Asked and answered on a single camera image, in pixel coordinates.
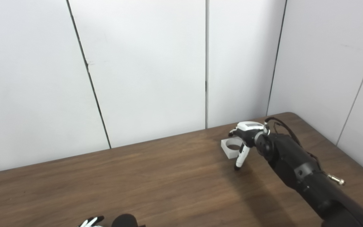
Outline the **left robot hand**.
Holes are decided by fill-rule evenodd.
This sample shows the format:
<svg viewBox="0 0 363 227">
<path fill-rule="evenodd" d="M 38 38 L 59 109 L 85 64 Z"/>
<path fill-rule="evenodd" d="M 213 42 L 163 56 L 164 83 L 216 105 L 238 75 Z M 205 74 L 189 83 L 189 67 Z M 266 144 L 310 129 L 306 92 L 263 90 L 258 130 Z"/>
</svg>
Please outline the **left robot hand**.
<svg viewBox="0 0 363 227">
<path fill-rule="evenodd" d="M 83 221 L 78 227 L 102 227 L 100 222 L 105 219 L 104 216 L 91 217 Z"/>
</svg>

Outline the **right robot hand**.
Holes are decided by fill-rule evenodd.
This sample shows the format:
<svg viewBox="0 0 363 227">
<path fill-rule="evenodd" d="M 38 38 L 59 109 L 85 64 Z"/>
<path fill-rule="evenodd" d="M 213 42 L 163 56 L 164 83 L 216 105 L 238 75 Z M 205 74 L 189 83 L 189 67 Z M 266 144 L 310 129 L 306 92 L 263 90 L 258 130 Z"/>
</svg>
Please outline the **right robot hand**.
<svg viewBox="0 0 363 227">
<path fill-rule="evenodd" d="M 242 145 L 234 166 L 235 171 L 241 169 L 251 148 L 256 147 L 256 141 L 260 135 L 269 135 L 270 130 L 258 122 L 239 122 L 235 128 L 228 133 L 228 137 L 236 136 L 242 140 Z"/>
</svg>

